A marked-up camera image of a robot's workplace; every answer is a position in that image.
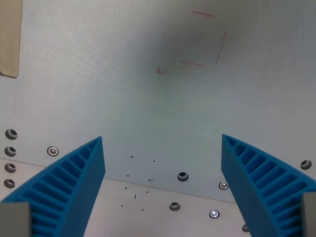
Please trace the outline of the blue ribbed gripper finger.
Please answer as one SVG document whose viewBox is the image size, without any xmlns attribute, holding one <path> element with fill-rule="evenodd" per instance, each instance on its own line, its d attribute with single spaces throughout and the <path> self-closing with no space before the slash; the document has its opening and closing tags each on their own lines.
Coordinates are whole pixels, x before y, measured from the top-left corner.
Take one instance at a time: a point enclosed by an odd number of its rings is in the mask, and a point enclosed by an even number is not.
<svg viewBox="0 0 316 237">
<path fill-rule="evenodd" d="M 102 138 L 97 137 L 43 169 L 2 202 L 30 205 L 33 237 L 81 237 L 105 172 Z"/>
<path fill-rule="evenodd" d="M 221 170 L 253 237 L 303 236 L 301 200 L 316 182 L 241 140 L 222 136 Z"/>
</svg>

